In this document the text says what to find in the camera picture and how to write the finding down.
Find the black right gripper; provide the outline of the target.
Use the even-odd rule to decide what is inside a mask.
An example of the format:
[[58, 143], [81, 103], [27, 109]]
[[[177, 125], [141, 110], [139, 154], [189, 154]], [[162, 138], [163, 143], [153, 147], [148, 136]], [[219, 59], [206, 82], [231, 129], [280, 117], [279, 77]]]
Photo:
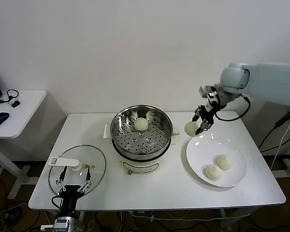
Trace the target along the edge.
[[192, 118], [192, 122], [201, 122], [195, 132], [195, 135], [199, 135], [204, 131], [209, 130], [209, 126], [212, 126], [214, 124], [214, 116], [216, 112], [217, 108], [209, 104], [198, 106]]

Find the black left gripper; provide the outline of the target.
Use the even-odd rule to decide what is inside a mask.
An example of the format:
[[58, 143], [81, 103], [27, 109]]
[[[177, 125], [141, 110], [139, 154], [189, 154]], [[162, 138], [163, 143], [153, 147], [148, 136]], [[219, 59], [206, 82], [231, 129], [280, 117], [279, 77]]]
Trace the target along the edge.
[[87, 168], [86, 180], [85, 183], [80, 185], [64, 185], [63, 181], [67, 171], [67, 166], [65, 166], [62, 172], [59, 175], [59, 178], [56, 180], [56, 185], [58, 188], [57, 193], [62, 199], [62, 205], [60, 207], [61, 212], [74, 212], [76, 210], [76, 205], [78, 199], [83, 197], [88, 188], [91, 186], [91, 173], [90, 167]]

